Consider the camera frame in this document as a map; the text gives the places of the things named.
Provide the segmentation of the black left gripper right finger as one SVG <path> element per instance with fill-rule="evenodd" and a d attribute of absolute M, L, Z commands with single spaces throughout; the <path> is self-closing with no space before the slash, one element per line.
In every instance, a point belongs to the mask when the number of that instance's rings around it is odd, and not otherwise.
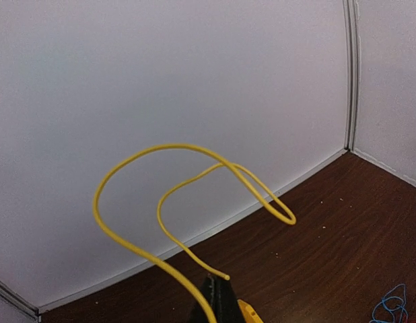
<path fill-rule="evenodd" d="M 215 279 L 214 312 L 217 322 L 244 322 L 243 314 L 238 305 L 238 299 L 230 281 L 222 278 Z"/>

